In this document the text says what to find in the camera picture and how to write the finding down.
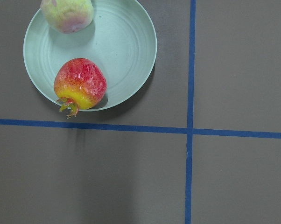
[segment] light green plate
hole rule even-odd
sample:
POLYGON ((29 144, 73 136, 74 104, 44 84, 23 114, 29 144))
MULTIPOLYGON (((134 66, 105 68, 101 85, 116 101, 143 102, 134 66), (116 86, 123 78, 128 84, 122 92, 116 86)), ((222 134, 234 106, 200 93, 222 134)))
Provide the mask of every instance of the light green plate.
POLYGON ((61 66, 84 57, 102 70, 107 90, 97 111, 118 105, 138 91, 155 63, 157 38, 146 10, 136 0, 93 0, 94 19, 85 29, 62 34, 50 28, 40 10, 24 38, 24 63, 36 88, 56 103, 53 83, 61 66))

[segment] gray table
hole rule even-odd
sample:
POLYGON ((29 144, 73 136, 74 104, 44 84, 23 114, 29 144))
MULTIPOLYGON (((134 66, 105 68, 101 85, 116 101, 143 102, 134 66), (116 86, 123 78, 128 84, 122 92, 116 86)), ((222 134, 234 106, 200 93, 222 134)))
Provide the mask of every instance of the gray table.
POLYGON ((0 0, 0 224, 281 224, 281 1, 140 0, 158 52, 124 103, 65 119, 0 0))

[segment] plate of fruit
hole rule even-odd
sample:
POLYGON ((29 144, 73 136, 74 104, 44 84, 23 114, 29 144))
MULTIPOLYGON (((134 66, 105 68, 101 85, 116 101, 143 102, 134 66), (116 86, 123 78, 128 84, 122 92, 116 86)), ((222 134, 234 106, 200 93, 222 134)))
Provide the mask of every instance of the plate of fruit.
POLYGON ((47 99, 78 111, 116 106, 145 83, 157 53, 153 22, 137 0, 42 0, 23 57, 47 99))

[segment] pomegranate calyx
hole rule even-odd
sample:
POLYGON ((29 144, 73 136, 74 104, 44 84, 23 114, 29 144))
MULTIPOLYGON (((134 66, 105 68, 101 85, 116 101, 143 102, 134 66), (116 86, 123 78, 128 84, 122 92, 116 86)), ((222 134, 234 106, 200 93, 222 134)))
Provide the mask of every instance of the pomegranate calyx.
POLYGON ((57 100, 57 102, 62 103, 60 112, 62 112, 64 109, 70 107, 70 114, 67 115, 67 118, 71 118, 73 116, 76 117, 76 115, 78 114, 78 111, 79 111, 79 107, 78 107, 78 104, 75 103, 75 101, 73 99, 62 97, 62 98, 59 98, 57 100))

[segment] red and yellow fruit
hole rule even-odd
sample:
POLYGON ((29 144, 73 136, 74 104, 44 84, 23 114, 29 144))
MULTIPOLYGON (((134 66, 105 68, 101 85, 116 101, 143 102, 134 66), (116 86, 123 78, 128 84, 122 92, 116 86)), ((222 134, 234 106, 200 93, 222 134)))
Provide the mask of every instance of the red and yellow fruit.
POLYGON ((59 70, 54 91, 61 102, 60 111, 70 107, 68 118, 76 116, 79 109, 90 109, 100 102, 107 89, 106 79, 99 67, 86 58, 66 62, 59 70))

